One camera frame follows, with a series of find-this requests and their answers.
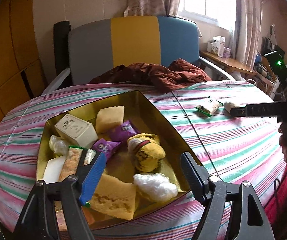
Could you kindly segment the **wooden side shelf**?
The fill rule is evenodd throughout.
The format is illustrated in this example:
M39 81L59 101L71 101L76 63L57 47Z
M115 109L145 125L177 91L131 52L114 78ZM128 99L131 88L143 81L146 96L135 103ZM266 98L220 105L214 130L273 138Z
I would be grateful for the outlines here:
M244 74L256 74L256 72L251 67L248 67L235 59L218 57L217 55L206 51L200 51L199 55L200 57L213 60L214 62L221 64L231 71L237 71Z

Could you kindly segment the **tan sponge block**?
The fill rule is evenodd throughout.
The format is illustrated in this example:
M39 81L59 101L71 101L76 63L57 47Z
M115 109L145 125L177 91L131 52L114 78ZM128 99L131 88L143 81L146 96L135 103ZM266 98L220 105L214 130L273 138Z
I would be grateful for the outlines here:
M123 123L124 106L114 106L100 109L96 116L96 132L105 133Z

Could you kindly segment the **black rolled mat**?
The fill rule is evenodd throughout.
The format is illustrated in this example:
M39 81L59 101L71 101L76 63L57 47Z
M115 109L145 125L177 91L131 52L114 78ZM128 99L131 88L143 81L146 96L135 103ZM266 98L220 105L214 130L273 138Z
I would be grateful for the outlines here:
M53 25L53 48L56 75L69 68L68 35L71 31L69 21L60 21Z

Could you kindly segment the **cracker packet green edge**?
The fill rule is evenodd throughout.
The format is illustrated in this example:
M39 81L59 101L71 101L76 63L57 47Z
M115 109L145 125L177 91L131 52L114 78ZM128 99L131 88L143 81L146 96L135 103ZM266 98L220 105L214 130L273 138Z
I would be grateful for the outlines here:
M61 173L59 175L58 181L63 181L69 175L76 174L76 170L77 170L80 158L82 156L83 150L84 148L80 148L76 146L69 147L69 150L66 155L66 159L62 167ZM83 165L88 165L91 163L91 161L95 157L96 151L92 149L85 149L85 151L86 151L86 155L84 158Z

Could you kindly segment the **pink patterned curtain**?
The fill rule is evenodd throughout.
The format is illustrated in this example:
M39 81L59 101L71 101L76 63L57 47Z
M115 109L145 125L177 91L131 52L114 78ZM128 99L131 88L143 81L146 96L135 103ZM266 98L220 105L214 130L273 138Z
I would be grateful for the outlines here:
M260 0L128 0L125 16L179 16L221 27L232 57L252 68L261 31Z

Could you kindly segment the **gold metal tray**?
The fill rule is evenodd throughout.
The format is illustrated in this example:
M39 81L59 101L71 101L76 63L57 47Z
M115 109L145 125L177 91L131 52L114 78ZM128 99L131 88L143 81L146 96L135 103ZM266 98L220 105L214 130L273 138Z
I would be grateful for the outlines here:
M85 216L90 223L91 230L110 228L147 216L168 206L190 191L181 169L180 155L184 152L193 154L192 149L165 116L138 90L96 100L48 119L39 146L36 179L41 180L43 178L48 161L55 156L48 142L51 135L59 135L54 126L61 118L66 114L71 114L94 125L100 109L114 106L124 106L124 120L132 121L139 132L159 136L166 156L160 161L159 168L153 173L159 172L167 176L170 182L178 187L179 192L176 197L163 203L151 202L137 192L135 212L131 220L109 216L93 210L91 207L85 207ZM107 161L104 173L124 183L133 183L133 175L136 173L133 161L134 157L127 152L126 145L121 146L120 150Z

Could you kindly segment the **purple snack packet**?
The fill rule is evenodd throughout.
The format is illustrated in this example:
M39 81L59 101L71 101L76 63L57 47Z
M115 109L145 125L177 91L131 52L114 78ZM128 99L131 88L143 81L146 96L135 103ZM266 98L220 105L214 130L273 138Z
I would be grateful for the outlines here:
M139 134L139 130L130 121L127 120L121 125L109 131L109 137L112 141L127 141L129 138Z
M109 160L121 145L121 141L106 141L101 138L93 144L92 149L104 153L106 159Z

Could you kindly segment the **dark red cloth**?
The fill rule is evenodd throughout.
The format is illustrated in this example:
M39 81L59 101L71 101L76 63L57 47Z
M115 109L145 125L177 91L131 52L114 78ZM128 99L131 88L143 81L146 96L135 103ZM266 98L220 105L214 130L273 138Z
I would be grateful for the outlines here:
M162 93L186 88L212 79L199 67L177 59L168 67L160 64L133 63L120 65L93 78L90 83L131 83L154 86Z

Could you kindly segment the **wooden wardrobe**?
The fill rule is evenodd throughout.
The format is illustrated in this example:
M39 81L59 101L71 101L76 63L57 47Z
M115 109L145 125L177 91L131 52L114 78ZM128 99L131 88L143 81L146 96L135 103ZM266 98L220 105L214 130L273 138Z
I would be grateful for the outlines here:
M0 122L47 85L33 24L32 0L0 0Z

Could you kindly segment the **small cracker packet on bed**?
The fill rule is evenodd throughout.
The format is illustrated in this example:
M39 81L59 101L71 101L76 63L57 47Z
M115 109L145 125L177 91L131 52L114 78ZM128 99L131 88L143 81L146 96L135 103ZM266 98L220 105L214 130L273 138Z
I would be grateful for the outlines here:
M205 101L195 106L195 109L210 118L222 105L217 99L209 96Z

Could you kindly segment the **cream medicine box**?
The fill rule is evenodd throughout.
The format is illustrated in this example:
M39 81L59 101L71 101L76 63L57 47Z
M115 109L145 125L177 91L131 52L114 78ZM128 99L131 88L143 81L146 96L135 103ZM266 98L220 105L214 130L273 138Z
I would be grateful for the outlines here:
M98 135L92 123L71 114L65 114L54 127L58 134L70 142L71 145L91 148L98 140Z

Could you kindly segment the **yellow sponge with holes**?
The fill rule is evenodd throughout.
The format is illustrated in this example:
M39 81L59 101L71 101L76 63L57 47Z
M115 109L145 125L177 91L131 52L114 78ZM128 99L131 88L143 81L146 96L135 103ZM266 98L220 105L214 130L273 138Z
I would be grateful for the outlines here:
M131 220L136 205L136 186L103 174L90 200L90 207L111 217Z

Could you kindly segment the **clear plastic wad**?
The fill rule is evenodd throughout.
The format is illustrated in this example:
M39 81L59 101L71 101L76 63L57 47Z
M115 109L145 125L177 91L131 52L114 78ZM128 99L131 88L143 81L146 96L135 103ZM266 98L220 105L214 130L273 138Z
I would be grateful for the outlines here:
M61 137L51 135L49 139L50 150L58 156L67 155L69 143Z
M178 187L161 173L135 174L134 185L152 202L164 203L178 195Z

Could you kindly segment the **white soap block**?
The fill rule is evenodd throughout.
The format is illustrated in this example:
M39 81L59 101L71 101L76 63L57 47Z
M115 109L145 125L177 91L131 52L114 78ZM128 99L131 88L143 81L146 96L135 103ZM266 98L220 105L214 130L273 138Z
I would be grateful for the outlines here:
M66 157L60 156L53 158L47 162L45 172L43 175L43 181L45 183L56 183L59 181L59 176L65 163Z

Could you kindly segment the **striped pink green bedsheet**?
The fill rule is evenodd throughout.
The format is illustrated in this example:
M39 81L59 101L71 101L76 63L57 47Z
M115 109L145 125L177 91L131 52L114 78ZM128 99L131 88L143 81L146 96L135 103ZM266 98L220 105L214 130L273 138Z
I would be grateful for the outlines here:
M185 139L208 172L227 182L248 180L262 204L274 194L285 171L274 118L232 119L220 108L211 118L194 111L207 97L239 105L268 102L257 87L242 81L212 81L161 94L151 87L79 85L42 95L11 111L0 109L0 222L13 230L36 177L37 155L47 119L97 99L140 91Z

